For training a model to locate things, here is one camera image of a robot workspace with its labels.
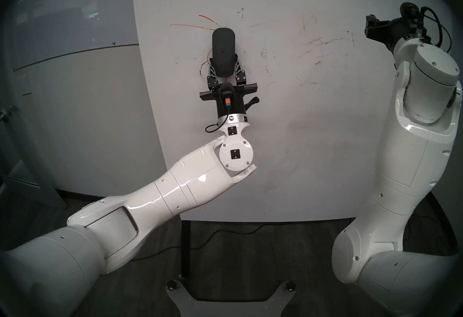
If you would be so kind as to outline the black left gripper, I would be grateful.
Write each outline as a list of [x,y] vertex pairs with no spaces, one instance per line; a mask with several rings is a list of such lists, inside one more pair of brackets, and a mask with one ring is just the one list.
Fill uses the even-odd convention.
[[215,100],[217,117],[227,114],[245,114],[250,106],[258,103],[258,97],[252,98],[248,103],[243,101],[245,95],[257,92],[258,85],[257,83],[246,84],[246,73],[240,65],[237,54],[234,54],[234,77],[238,86],[231,83],[222,83],[219,86],[213,59],[208,60],[208,67],[207,86],[215,90],[200,92],[199,97],[203,101]]

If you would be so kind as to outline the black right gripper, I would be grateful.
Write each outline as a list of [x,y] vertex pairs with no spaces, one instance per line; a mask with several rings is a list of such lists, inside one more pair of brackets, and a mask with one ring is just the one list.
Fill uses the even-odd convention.
[[391,21],[380,21],[375,15],[366,16],[366,38],[385,44],[390,52],[394,52],[398,41],[409,35],[409,23],[404,18],[395,18]]

